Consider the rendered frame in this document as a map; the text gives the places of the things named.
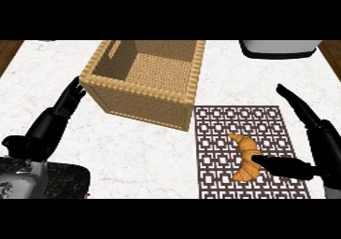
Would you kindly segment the white and black appliance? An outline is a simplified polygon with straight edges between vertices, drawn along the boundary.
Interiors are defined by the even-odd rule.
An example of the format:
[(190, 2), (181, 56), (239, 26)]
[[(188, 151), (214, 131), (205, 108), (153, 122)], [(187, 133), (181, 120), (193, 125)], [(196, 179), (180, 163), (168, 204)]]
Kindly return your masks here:
[(250, 59), (286, 60), (306, 58), (320, 40), (240, 40), (243, 56)]

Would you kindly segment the tan wicker basket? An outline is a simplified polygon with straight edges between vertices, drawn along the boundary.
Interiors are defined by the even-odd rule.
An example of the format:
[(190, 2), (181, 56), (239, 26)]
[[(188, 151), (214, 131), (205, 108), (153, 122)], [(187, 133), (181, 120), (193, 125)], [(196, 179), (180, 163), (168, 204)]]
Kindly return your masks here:
[(78, 80), (104, 113), (184, 131), (202, 52), (200, 40), (103, 40)]

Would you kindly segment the brown patterned placemat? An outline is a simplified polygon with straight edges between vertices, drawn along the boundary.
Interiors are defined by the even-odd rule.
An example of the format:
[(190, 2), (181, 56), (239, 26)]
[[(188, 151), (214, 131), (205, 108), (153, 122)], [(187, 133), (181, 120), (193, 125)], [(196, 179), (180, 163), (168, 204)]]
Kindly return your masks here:
[(240, 134), (253, 139), (256, 149), (270, 157), (295, 156), (287, 129), (275, 105), (212, 106), (193, 109), (199, 197), (202, 199), (306, 199), (302, 180), (273, 176), (265, 170), (253, 180), (231, 179), (239, 170)]

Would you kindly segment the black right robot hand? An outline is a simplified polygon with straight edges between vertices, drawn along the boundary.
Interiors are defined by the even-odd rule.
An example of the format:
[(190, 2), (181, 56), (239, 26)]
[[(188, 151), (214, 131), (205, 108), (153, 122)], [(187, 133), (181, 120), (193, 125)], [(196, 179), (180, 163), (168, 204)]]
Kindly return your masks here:
[(308, 136), (308, 148), (314, 165), (295, 158), (252, 156), (258, 163), (274, 175), (301, 180), (320, 176), (323, 185), (332, 190), (341, 190), (341, 136), (330, 122), (320, 119), (304, 100), (278, 84), (275, 92), (286, 99), (293, 113), (304, 123)]

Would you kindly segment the golden croissant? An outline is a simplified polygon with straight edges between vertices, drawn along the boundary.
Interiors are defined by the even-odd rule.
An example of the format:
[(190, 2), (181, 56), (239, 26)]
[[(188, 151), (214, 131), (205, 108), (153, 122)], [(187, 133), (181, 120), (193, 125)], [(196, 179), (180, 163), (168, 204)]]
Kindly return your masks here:
[(233, 174), (231, 179), (234, 181), (246, 182), (258, 177), (261, 169), (261, 165), (250, 160), (250, 157), (261, 156), (262, 153), (259, 149), (256, 149), (256, 144), (250, 137), (243, 136), (242, 134), (230, 134), (227, 137), (237, 144), (242, 159), (239, 170)]

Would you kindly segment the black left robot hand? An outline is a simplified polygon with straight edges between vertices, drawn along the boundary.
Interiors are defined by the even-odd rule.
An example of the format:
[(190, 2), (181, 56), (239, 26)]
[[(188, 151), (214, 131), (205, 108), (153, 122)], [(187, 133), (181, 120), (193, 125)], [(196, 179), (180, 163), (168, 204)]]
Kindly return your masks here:
[(85, 95), (78, 77), (69, 85), (51, 107), (47, 107), (23, 135), (10, 135), (1, 145), (7, 148), (9, 156), (19, 160), (44, 162), (53, 154), (66, 128), (68, 120), (75, 112), (79, 100)]

